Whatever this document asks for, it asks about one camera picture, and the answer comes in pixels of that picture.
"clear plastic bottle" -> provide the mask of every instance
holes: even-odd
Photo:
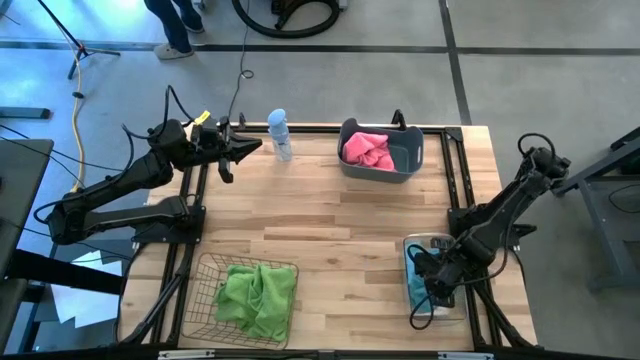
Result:
[[[291,139],[289,138],[289,128],[287,127],[287,113],[283,109],[276,109],[267,118],[269,124],[269,134],[273,139],[273,151],[279,161],[291,161]]]

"pink cloth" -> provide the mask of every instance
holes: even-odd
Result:
[[[351,165],[396,171],[389,152],[387,135],[357,132],[344,144],[342,160]]]

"wooden table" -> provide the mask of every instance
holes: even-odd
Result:
[[[463,127],[477,203],[500,190],[489,130]],[[295,158],[279,163],[264,145],[233,166],[233,184],[209,173],[203,253],[293,262],[300,269],[288,349],[470,350],[468,320],[434,321],[425,331],[408,323],[401,241],[412,233],[447,232],[450,207],[438,136],[425,136],[424,164],[401,185],[346,178],[335,134],[292,134]],[[452,157],[457,159],[451,146]],[[454,170],[459,177],[458,161]],[[196,169],[192,177],[195,189]],[[181,182],[151,191],[150,203],[177,195]],[[460,197],[462,206],[464,196]],[[148,246],[132,266],[122,301],[120,334],[128,335],[158,296],[167,245]],[[498,254],[495,271],[502,255]],[[520,268],[511,258],[492,281],[494,297],[525,339],[536,343]],[[163,338],[174,302],[167,307]],[[486,315],[478,299],[483,335]],[[180,347],[226,347],[181,337]]]

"green towel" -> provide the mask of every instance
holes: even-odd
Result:
[[[296,278],[290,268],[231,265],[214,303],[216,320],[235,321],[247,336],[287,339],[289,310]]]

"yellow cable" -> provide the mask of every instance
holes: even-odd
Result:
[[[67,34],[64,33],[62,28],[60,28],[60,25],[56,24],[56,26],[58,26],[58,30],[60,30],[60,33],[62,34],[62,36],[64,36],[65,41],[69,45],[69,50],[71,50],[71,55],[73,55],[73,60],[76,62],[76,69],[78,70],[78,88],[76,92],[80,93],[82,90],[82,71],[80,70],[80,61],[76,56],[76,52],[74,51],[73,45],[71,45],[71,40],[69,40],[69,38],[67,37]],[[76,144],[78,145],[79,160],[81,161],[80,163],[78,163],[79,165],[78,179],[80,179],[80,181],[83,181],[84,180],[84,164],[83,164],[84,148],[82,147],[82,140],[80,139],[80,132],[78,131],[78,103],[79,102],[80,102],[80,99],[76,97],[73,102],[73,113],[71,113],[71,128],[73,129],[73,135],[76,138]],[[80,182],[76,180],[76,182],[73,184],[73,187],[71,188],[71,192],[78,191],[78,187],[80,185],[81,185]]]

